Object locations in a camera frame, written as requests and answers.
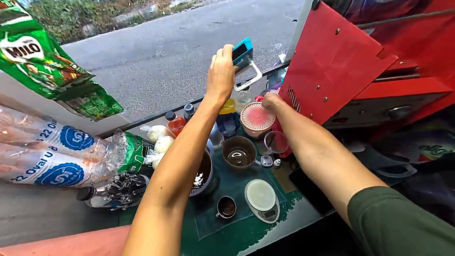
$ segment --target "road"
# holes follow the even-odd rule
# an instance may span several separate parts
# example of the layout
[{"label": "road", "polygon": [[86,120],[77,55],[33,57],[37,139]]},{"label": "road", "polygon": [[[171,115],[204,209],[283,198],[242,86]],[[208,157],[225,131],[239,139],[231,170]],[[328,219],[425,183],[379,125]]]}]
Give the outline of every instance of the road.
[{"label": "road", "polygon": [[287,50],[303,1],[227,0],[64,45],[130,121],[202,96],[212,55],[250,37],[261,70]]}]

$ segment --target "black bottle cap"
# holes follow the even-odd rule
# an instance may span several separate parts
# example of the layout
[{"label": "black bottle cap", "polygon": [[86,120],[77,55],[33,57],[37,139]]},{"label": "black bottle cap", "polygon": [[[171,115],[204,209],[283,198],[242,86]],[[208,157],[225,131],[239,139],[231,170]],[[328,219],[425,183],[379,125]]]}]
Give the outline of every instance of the black bottle cap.
[{"label": "black bottle cap", "polygon": [[188,103],[187,105],[185,105],[185,107],[183,109],[185,110],[185,113],[190,114],[190,115],[194,114],[196,112],[196,108],[191,103]]},{"label": "black bottle cap", "polygon": [[166,115],[164,115],[168,121],[172,121],[175,119],[175,113],[172,111],[166,112]]},{"label": "black bottle cap", "polygon": [[83,187],[77,191],[76,199],[87,201],[96,193],[95,187]]},{"label": "black bottle cap", "polygon": [[185,112],[191,112],[194,109],[194,106],[193,104],[188,103],[187,105],[185,105],[183,109],[185,110]]}]

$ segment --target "blue phone case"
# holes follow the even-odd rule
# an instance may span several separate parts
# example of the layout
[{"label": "blue phone case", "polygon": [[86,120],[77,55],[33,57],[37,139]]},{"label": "blue phone case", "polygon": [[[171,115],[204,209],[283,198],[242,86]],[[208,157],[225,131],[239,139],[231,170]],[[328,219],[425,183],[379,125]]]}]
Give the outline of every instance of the blue phone case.
[{"label": "blue phone case", "polygon": [[234,48],[237,49],[242,44],[245,44],[247,51],[240,55],[237,59],[233,60],[234,66],[238,66],[239,70],[242,70],[245,66],[249,65],[249,61],[243,61],[245,58],[249,58],[250,60],[253,59],[253,44],[249,37],[243,39],[240,43],[238,43]]}]

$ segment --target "green packaging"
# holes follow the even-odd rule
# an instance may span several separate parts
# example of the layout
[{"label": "green packaging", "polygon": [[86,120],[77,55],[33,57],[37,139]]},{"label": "green packaging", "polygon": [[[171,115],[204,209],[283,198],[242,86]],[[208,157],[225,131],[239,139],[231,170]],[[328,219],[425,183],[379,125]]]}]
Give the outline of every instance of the green packaging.
[{"label": "green packaging", "polygon": [[14,0],[0,0],[0,69],[41,96],[94,121],[123,108]]},{"label": "green packaging", "polygon": [[143,140],[142,137],[129,132],[115,133],[106,158],[108,169],[118,173],[139,172],[149,152],[149,147],[144,145]]}]

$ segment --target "forearm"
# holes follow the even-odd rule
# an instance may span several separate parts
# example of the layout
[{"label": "forearm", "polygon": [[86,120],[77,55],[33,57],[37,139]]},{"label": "forearm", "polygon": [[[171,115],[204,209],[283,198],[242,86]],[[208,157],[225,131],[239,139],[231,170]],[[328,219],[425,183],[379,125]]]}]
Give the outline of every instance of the forearm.
[{"label": "forearm", "polygon": [[366,169],[329,131],[280,101],[275,113],[300,166],[349,224],[347,207],[355,193],[387,186]]},{"label": "forearm", "polygon": [[178,255],[194,178],[222,100],[204,98],[155,170],[137,209],[123,255]]},{"label": "forearm", "polygon": [[150,189],[142,199],[143,203],[170,207],[186,202],[221,107],[220,100],[203,99],[161,160],[150,181]]}]

